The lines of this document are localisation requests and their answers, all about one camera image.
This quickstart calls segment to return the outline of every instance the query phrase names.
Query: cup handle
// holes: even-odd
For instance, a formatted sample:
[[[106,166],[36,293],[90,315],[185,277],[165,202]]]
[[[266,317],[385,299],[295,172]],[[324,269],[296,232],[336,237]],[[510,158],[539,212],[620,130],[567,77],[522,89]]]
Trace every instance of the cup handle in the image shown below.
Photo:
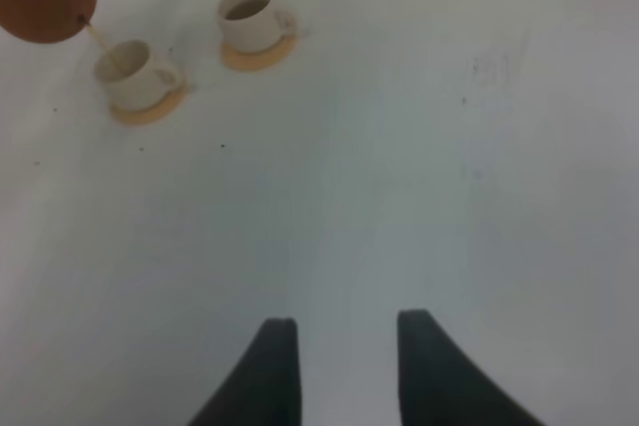
[[[288,10],[276,10],[276,19],[285,36],[290,37],[298,32],[298,21]]]
[[[160,77],[160,80],[167,86],[169,92],[178,90],[182,86],[183,77],[178,68],[169,62],[159,62],[159,65],[154,68],[155,73]]]

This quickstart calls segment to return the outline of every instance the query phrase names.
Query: white surface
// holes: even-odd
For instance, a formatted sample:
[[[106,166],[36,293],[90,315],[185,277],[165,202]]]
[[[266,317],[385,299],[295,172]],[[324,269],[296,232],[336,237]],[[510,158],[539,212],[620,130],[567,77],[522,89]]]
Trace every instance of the white surface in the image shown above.
[[[405,307],[548,424],[635,424],[639,0],[284,0],[259,75],[218,1],[99,0],[197,84],[147,128],[86,36],[1,34],[0,424],[186,424],[291,315],[306,424],[396,425]]]

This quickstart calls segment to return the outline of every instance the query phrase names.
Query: black object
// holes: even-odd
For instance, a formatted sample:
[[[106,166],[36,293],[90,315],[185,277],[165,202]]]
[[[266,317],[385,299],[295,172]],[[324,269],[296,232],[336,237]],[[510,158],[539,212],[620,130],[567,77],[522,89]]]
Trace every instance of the black object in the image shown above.
[[[298,327],[269,319],[190,426],[300,426]]]
[[[541,426],[479,370],[425,310],[397,320],[403,426]]]

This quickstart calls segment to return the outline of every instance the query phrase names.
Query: white table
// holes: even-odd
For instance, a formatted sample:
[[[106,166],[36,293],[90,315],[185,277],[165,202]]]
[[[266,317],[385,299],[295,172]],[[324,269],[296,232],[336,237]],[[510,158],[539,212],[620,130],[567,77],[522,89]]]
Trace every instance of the white table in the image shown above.
[[[544,422],[636,424],[639,0],[282,0],[255,75],[217,1],[99,0],[195,84],[138,129],[86,36],[0,33],[0,423],[186,424],[289,315],[305,424],[397,425],[426,307]]]

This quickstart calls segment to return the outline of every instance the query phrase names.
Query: white cup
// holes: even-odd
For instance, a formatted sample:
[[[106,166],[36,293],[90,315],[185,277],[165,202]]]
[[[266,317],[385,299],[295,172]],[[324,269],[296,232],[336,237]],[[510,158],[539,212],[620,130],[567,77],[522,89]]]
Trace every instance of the white cup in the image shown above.
[[[184,83],[177,67],[139,40],[113,47],[96,63],[94,75],[110,103],[129,112],[153,107]]]
[[[274,0],[222,0],[218,24],[224,41],[247,54],[269,50],[296,30],[293,15],[275,7]]]

